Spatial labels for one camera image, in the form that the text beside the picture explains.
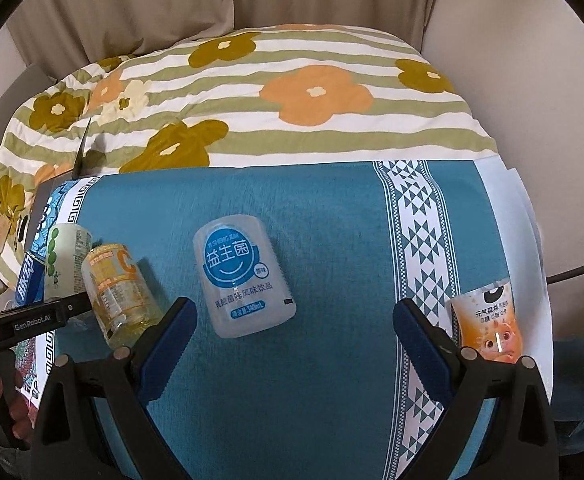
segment smile logo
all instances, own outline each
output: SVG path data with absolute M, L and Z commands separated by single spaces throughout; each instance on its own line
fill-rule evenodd
M 259 248 L 236 229 L 223 227 L 214 231 L 206 242 L 205 271 L 208 280 L 222 288 L 242 285 L 254 276 L 259 263 Z

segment cream flower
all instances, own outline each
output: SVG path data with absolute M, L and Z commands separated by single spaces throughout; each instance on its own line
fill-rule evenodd
M 128 123 L 141 113 L 147 106 L 147 92 L 152 86 L 151 81 L 143 83 L 139 79 L 134 79 L 128 83 L 126 89 L 118 95 L 117 99 L 103 105 L 103 111 L 97 119 L 99 126 L 102 126 L 117 119 L 123 119 Z

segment cartoon face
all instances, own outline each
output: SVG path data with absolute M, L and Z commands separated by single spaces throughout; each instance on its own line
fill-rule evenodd
M 476 342 L 479 354 L 489 361 L 515 363 L 521 354 L 520 335 L 508 323 L 498 320 L 486 323 Z

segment striped floral blanket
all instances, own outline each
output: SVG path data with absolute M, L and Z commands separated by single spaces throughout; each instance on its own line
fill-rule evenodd
M 8 124 L 0 292 L 15 287 L 38 184 L 72 167 L 84 134 L 86 175 L 496 152 L 445 75 L 377 30 L 280 25 L 105 59 Z

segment blue gripper pad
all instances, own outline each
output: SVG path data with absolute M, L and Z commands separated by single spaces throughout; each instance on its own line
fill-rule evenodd
M 156 341 L 139 370 L 136 396 L 143 407 L 150 400 L 161 397 L 196 327 L 197 306 L 192 300 L 187 300 Z
M 399 301 L 392 314 L 394 332 L 414 365 L 430 399 L 447 408 L 454 397 L 450 368 L 410 309 Z

